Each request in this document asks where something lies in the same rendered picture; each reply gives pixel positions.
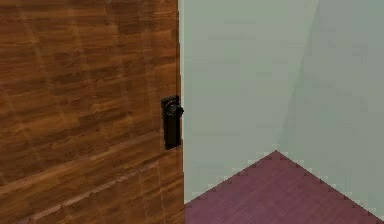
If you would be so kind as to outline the brown wooden room door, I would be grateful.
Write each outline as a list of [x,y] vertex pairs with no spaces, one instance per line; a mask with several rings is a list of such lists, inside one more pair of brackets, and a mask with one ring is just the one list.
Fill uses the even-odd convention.
[[185,224],[178,0],[0,0],[0,224]]

